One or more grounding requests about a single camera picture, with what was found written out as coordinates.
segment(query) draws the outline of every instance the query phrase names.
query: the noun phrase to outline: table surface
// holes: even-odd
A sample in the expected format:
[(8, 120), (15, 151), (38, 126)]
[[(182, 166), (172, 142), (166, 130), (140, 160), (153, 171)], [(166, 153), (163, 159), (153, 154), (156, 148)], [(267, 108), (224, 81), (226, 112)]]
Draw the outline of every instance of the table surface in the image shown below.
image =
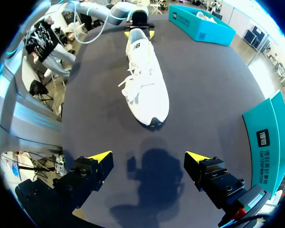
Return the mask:
[[(83, 45), (66, 87), (63, 149), (67, 167), (79, 156), (113, 151), (114, 168), (82, 209), (107, 228), (217, 227), (224, 212), (198, 192), (183, 168), (185, 151), (217, 156), (251, 187), (251, 154), (242, 114), (264, 96), (241, 57), (223, 45), (195, 42), (151, 16), (152, 39), (170, 111), (164, 126), (143, 128), (117, 85), (129, 73), (124, 24), (107, 26)], [(94, 38), (100, 28), (88, 33)]]

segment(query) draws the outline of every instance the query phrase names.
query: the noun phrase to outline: black chair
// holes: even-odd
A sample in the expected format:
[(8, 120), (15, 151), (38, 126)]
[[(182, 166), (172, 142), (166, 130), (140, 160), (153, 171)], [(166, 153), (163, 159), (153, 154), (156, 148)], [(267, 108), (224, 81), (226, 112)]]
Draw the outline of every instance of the black chair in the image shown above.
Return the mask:
[(53, 111), (51, 106), (47, 103), (47, 101), (54, 100), (50, 95), (48, 95), (48, 89), (39, 81), (34, 80), (29, 87), (29, 93), (32, 96), (38, 95), (39, 101), (41, 101), (44, 105), (46, 105), (50, 110)]
[(223, 15), (220, 15), (219, 13), (217, 13), (217, 12), (215, 12), (215, 11), (212, 12), (212, 15), (213, 15), (214, 17), (217, 17), (217, 18), (220, 19), (220, 20), (222, 20), (222, 18), (223, 18)]

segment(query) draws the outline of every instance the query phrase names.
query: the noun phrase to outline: teal panel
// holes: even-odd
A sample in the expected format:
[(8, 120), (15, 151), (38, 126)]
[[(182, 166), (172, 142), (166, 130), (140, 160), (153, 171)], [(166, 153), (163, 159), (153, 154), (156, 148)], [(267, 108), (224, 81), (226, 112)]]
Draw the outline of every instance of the teal panel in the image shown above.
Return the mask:
[[(217, 24), (202, 20), (196, 16), (201, 11)], [(235, 30), (229, 25), (200, 9), (186, 6), (169, 6), (169, 20), (186, 32), (193, 40), (229, 46), (235, 36)]]
[(280, 136), (280, 165), (275, 190), (273, 192), (274, 194), (285, 175), (285, 101), (281, 91), (271, 98), (271, 103), (275, 111)]
[(243, 114), (250, 142), (252, 186), (269, 192), (276, 189), (280, 163), (280, 139), (276, 114), (267, 99)]

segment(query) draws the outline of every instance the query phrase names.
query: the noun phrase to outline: cable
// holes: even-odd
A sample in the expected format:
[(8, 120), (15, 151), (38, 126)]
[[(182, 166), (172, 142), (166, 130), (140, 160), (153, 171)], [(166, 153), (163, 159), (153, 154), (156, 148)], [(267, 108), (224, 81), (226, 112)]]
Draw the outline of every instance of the cable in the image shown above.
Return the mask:
[(245, 222), (249, 222), (249, 221), (255, 220), (257, 218), (259, 219), (259, 218), (268, 218), (268, 217), (270, 217), (270, 215), (259, 214), (259, 215), (255, 215), (255, 216), (251, 216), (251, 217), (247, 217), (247, 218), (242, 218), (239, 221), (237, 221), (236, 223), (232, 223), (229, 226), (226, 226), (225, 228), (235, 228), (238, 225), (241, 225), (241, 224), (243, 224)]
[(43, 166), (38, 162), (37, 160), (33, 159), (32, 157), (29, 157), (27, 154), (25, 154), (29, 159), (32, 159), (33, 161), (37, 162), (38, 165), (40, 165), (42, 168), (49, 170), (47, 167)]
[(42, 157), (40, 154), (33, 153), (33, 152), (28, 152), (28, 151), (26, 151), (26, 153), (31, 153), (31, 154), (34, 154), (34, 155), (39, 156), (40, 158), (42, 158), (42, 160), (47, 160), (47, 161), (50, 161), (50, 162), (53, 162), (53, 163), (57, 163), (57, 164), (59, 164), (59, 163), (58, 163), (58, 162), (56, 162), (56, 161), (50, 160), (50, 159), (48, 159), (48, 158), (46, 158), (46, 157)]
[(76, 25), (75, 25), (75, 22), (76, 22), (76, 4), (75, 4), (73, 1), (70, 1), (70, 2), (74, 5), (74, 20), (73, 20), (73, 23), (74, 23), (74, 37), (75, 37), (75, 39), (77, 40), (77, 42), (80, 43), (80, 44), (90, 44), (90, 43), (94, 42), (94, 41), (102, 34), (102, 32), (103, 32), (103, 30), (104, 30), (104, 28), (105, 28), (105, 25), (106, 25), (106, 23), (107, 23), (107, 21), (108, 21), (108, 19), (109, 19), (109, 16), (111, 16), (112, 10), (113, 10), (114, 7), (117, 5), (117, 4), (116, 4), (116, 5), (114, 5), (114, 6), (111, 8), (110, 13), (108, 14), (108, 16), (106, 16), (105, 21), (104, 21), (104, 25), (103, 25), (103, 27), (101, 28), (101, 30), (100, 30), (100, 32), (98, 33), (98, 35), (97, 35), (94, 39), (92, 39), (92, 40), (90, 40), (90, 41), (83, 42), (83, 41), (80, 41), (80, 40), (78, 39), (77, 34), (76, 34)]
[(21, 169), (21, 170), (33, 170), (33, 171), (50, 172), (50, 171), (54, 171), (55, 167), (50, 167), (48, 169), (45, 169), (45, 168), (31, 168), (31, 167), (19, 166), (19, 169)]
[(19, 164), (26, 165), (26, 166), (29, 166), (29, 167), (34, 168), (34, 166), (31, 166), (31, 165), (27, 165), (27, 164), (21, 163), (21, 162), (19, 162), (19, 161), (13, 160), (13, 159), (11, 159), (11, 158), (5, 157), (4, 155), (2, 155), (2, 157), (4, 157), (5, 159), (8, 159), (8, 160), (11, 160), (11, 161), (13, 161), (13, 162), (18, 162)]

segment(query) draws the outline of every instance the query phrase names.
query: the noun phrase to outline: robotic arm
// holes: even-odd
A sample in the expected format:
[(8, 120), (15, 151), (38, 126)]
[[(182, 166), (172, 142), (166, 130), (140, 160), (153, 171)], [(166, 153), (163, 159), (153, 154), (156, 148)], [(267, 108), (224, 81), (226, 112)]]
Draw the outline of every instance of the robotic arm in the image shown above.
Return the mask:
[(116, 26), (119, 25), (128, 16), (131, 16), (135, 11), (142, 11), (147, 16), (149, 15), (148, 9), (144, 5), (134, 5), (129, 2), (119, 2), (114, 5), (111, 9), (106, 6), (98, 5), (91, 2), (78, 2), (78, 1), (68, 1), (68, 0), (44, 0), (42, 1), (33, 13), (27, 18), (27, 20), (20, 26), (20, 29), (14, 39), (12, 40), (10, 46), (6, 51), (6, 57), (12, 57), (18, 48), (19, 43), (22, 41), (25, 33), (29, 28), (42, 16), (45, 15), (46, 11), (53, 4), (65, 4), (64, 11), (74, 11), (86, 14), (105, 21), (109, 25)]

